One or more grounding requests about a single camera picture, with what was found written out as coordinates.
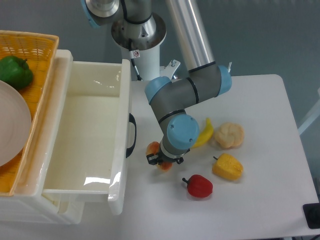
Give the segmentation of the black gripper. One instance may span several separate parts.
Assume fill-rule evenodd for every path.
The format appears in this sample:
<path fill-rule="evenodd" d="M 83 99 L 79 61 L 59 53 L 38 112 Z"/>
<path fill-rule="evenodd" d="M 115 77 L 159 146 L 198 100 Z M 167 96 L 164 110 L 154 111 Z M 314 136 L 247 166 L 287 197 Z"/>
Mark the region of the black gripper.
<path fill-rule="evenodd" d="M 146 159 L 148 164 L 150 165 L 157 165 L 163 162 L 177 163 L 178 165 L 180 165 L 181 163 L 184 162 L 184 155 L 185 155 L 184 153 L 174 155 L 160 147 L 159 152 L 157 154 L 153 154 L 153 153 L 148 154 L 146 156 Z"/>

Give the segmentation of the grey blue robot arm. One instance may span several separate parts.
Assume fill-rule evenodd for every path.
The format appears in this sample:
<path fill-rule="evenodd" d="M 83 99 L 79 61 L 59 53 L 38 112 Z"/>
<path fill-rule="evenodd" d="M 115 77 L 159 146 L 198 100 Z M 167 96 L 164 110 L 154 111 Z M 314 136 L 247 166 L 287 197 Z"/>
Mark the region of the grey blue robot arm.
<path fill-rule="evenodd" d="M 199 125 L 186 108 L 230 90 L 230 68 L 216 64 L 197 2 L 168 0 L 171 21 L 188 77 L 173 80 L 177 64 L 161 68 L 159 47 L 166 37 L 164 20 L 152 12 L 149 0 L 83 0 L 89 24 L 111 24 L 111 35 L 131 63 L 135 79 L 147 81 L 145 95 L 163 137 L 159 149 L 147 154 L 151 165 L 182 163 L 199 137 Z"/>

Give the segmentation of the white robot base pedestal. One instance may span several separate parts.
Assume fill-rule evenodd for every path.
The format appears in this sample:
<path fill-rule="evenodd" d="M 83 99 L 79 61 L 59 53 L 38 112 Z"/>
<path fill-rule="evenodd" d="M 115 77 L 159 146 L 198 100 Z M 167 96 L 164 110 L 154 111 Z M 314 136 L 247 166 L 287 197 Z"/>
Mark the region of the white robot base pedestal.
<path fill-rule="evenodd" d="M 151 81 L 160 76 L 160 46 L 167 34 L 164 20 L 152 13 L 141 24 L 124 19 L 112 24 L 111 35 L 123 59 L 131 64 L 133 81 Z"/>

